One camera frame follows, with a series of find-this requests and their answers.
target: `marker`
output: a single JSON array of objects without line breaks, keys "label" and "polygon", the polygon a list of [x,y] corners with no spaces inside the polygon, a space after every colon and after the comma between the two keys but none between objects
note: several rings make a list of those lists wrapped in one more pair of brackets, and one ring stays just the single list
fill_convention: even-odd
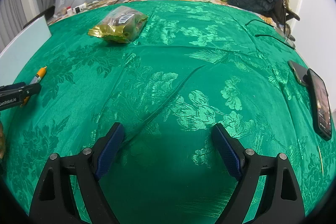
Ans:
[{"label": "marker", "polygon": [[[39,83],[46,73],[47,73],[47,67],[40,68],[37,74],[34,76],[34,78],[30,81],[29,85]],[[26,97],[21,106],[24,106],[28,102],[29,98],[30,96]]]}]

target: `green satin bedspread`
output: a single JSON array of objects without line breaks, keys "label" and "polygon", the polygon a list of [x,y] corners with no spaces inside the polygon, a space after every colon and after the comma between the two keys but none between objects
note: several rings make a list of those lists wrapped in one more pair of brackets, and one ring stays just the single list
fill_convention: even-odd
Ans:
[{"label": "green satin bedspread", "polygon": [[[288,155],[309,212],[335,175],[336,145],[312,128],[307,90],[287,64],[304,65],[298,54],[273,38],[256,38],[277,34],[260,22],[245,26],[258,19],[247,11],[172,0],[124,5],[149,16],[134,43],[109,45],[87,35],[118,5],[85,12],[51,25],[52,37],[16,80],[28,83],[48,66],[41,93],[1,114],[6,181],[23,208],[29,211],[51,153],[77,154],[121,122],[125,140],[100,181],[120,223],[212,224],[236,186],[210,140],[221,122],[246,148]],[[71,180],[81,216],[90,221]],[[246,220],[262,190],[259,184]]]}]

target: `snack bag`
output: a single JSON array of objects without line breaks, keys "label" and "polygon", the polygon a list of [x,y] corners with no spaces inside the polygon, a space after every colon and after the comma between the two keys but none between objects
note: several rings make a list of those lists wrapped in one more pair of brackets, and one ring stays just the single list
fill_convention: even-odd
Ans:
[{"label": "snack bag", "polygon": [[112,10],[88,35],[102,37],[107,41],[131,43],[140,34],[148,16],[130,7],[119,6]]}]

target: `black cable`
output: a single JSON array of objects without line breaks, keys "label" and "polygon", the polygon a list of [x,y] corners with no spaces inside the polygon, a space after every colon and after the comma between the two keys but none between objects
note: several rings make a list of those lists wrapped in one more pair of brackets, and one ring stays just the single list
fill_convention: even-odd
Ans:
[{"label": "black cable", "polygon": [[290,47],[291,49],[295,50],[294,47],[290,46],[289,44],[287,44],[287,43],[281,41],[280,39],[277,39],[276,37],[271,36],[271,35],[269,35],[269,34],[256,34],[255,37],[273,37],[274,39],[280,41],[282,44],[285,44],[287,47]]},{"label": "black cable", "polygon": [[267,24],[268,26],[271,26],[273,29],[275,29],[275,27],[271,24],[268,24],[267,22],[263,21],[263,20],[259,20],[259,19],[252,19],[250,20],[248,23],[245,24],[245,26],[249,25],[252,21],[259,21],[261,23]]}]

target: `small bottle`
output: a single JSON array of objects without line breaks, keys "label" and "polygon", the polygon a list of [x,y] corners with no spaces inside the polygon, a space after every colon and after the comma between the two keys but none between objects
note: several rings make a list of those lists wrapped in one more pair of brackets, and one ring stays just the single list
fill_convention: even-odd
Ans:
[{"label": "small bottle", "polygon": [[68,14],[68,16],[72,16],[73,15],[73,12],[72,12],[72,9],[71,9],[70,6],[67,7],[67,14]]}]

